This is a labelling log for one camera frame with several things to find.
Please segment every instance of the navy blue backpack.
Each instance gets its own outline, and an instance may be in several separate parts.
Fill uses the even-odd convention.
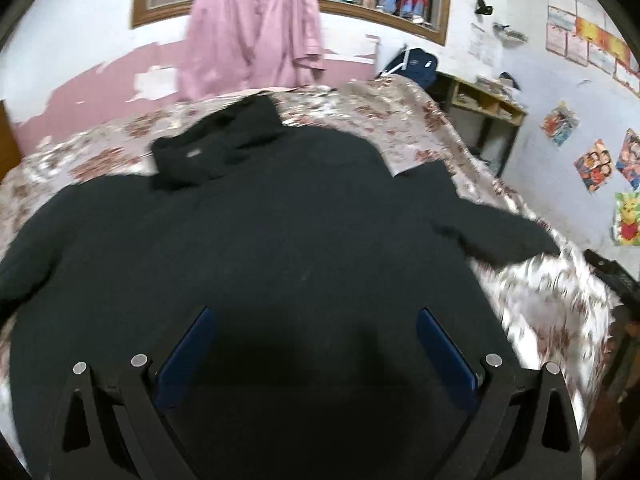
[[[426,90],[436,81],[438,58],[421,48],[404,47],[380,75],[398,74],[415,81]]]

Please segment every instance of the floral bedsheet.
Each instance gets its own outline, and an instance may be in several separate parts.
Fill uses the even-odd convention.
[[[24,222],[61,188],[103,174],[155,171],[149,144],[182,133],[241,94],[178,103],[133,120],[114,120],[61,144],[42,143],[0,185],[0,258]],[[271,93],[285,124],[314,124],[365,137],[393,174],[441,159],[460,196],[534,219],[548,229],[559,257],[537,256],[492,269],[469,260],[522,365],[561,367],[580,434],[604,374],[612,295],[580,249],[538,218],[523,199],[469,153],[438,105],[413,82],[388,76],[337,89],[311,86]],[[0,431],[24,462],[12,419],[11,318],[0,332]]]

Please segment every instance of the white wall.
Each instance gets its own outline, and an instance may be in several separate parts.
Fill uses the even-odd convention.
[[[579,0],[602,9],[597,0]],[[503,53],[504,69],[522,88],[529,116],[520,129],[505,180],[529,204],[567,231],[584,248],[615,257],[635,276],[640,270],[637,248],[616,248],[610,239],[614,193],[631,191],[619,171],[594,194],[587,192],[574,161],[602,139],[618,158],[628,128],[640,132],[640,99],[594,66],[583,67],[545,49],[547,0],[508,0],[509,23],[529,36],[529,43]],[[561,146],[540,129],[543,118],[564,100],[580,127]]]
[[[506,0],[487,2],[495,7],[495,16],[504,13]],[[12,120],[22,122],[43,113],[52,91],[85,70],[144,44],[184,38],[187,16],[131,30],[131,5],[132,0],[36,0],[1,53],[6,69],[4,73],[0,70],[0,89]],[[439,56],[444,72],[475,78],[478,73],[493,75],[494,70],[467,52],[470,23],[478,21],[474,9],[475,0],[451,1],[445,48],[393,28],[344,16],[324,14],[322,25],[380,36],[381,65],[407,43]],[[498,51],[496,66],[500,56]]]

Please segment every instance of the black hoodie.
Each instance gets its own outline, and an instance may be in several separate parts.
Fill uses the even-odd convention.
[[[207,475],[424,478],[457,427],[434,427],[446,410],[428,394],[417,313],[433,307],[515,363],[465,250],[497,265],[557,253],[544,230],[460,199],[441,163],[393,178],[366,140],[283,126],[266,96],[152,153],[151,178],[63,189],[0,264],[34,478],[72,365],[120,367],[200,304],[218,332],[176,424]]]

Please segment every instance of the silver screw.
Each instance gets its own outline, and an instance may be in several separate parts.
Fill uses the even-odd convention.
[[[502,364],[502,358],[498,354],[487,354],[484,360],[489,366],[494,368],[497,368]]]
[[[545,368],[546,371],[552,375],[558,375],[560,373],[560,367],[556,363],[548,362]]]
[[[131,358],[131,365],[132,365],[132,366],[135,366],[136,368],[139,368],[139,367],[141,367],[141,366],[146,365],[146,361],[147,361],[147,359],[146,359],[146,355],[144,355],[144,354],[137,354],[137,355],[134,355],[134,356]]]
[[[80,361],[74,364],[74,373],[76,375],[82,374],[85,370],[86,370],[86,363],[84,361]]]

